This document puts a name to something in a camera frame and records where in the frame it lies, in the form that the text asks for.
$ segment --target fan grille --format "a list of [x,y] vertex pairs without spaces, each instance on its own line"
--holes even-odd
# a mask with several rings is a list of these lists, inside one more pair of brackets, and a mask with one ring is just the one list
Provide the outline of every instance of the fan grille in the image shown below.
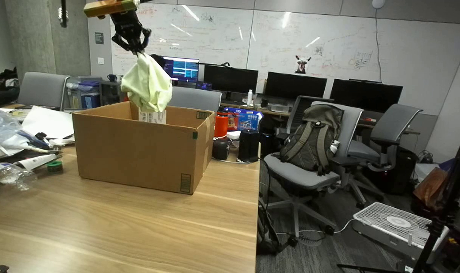
[[424,247],[429,238],[427,225],[432,222],[379,202],[371,204],[353,217],[365,224],[378,226],[407,241],[411,234],[412,242],[420,247]]

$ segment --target white label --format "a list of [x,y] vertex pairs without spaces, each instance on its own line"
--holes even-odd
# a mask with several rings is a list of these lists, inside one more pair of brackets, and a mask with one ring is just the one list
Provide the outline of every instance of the white label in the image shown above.
[[166,110],[162,112],[142,112],[139,109],[139,121],[166,124]]

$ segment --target plastic bag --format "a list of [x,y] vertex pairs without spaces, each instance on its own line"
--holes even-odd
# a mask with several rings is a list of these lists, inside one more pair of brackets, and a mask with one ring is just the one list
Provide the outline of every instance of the plastic bag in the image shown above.
[[0,110],[0,143],[16,135],[20,129],[17,119]]

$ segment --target whiteboard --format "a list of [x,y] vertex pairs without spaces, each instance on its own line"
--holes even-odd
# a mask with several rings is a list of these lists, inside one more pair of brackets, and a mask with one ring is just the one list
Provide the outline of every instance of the whiteboard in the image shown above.
[[[232,67],[246,68],[253,11],[195,6],[190,9],[199,21],[180,5],[141,5],[137,10],[139,20],[152,30],[145,52],[194,58],[203,63],[230,62]],[[112,21],[110,32],[115,34]],[[135,62],[131,52],[112,42],[114,74],[126,73]]]
[[[311,60],[309,76],[379,80],[375,19],[255,11],[248,69],[259,70],[257,91],[268,71],[294,73],[296,55]],[[460,24],[378,20],[383,83],[402,85],[399,103],[438,115],[460,63]]]

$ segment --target computer monitor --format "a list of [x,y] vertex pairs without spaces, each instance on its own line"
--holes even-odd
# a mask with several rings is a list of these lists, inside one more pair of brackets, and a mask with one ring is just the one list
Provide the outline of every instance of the computer monitor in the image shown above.
[[291,100],[298,96],[322,98],[326,82],[325,78],[269,72],[264,94]]
[[204,82],[211,83],[213,90],[246,94],[251,89],[255,93],[258,76],[256,70],[204,66]]
[[384,113],[400,100],[403,86],[384,85],[362,80],[334,80],[334,103]]
[[177,57],[163,57],[166,60],[164,71],[172,80],[195,83],[198,81],[199,60]]

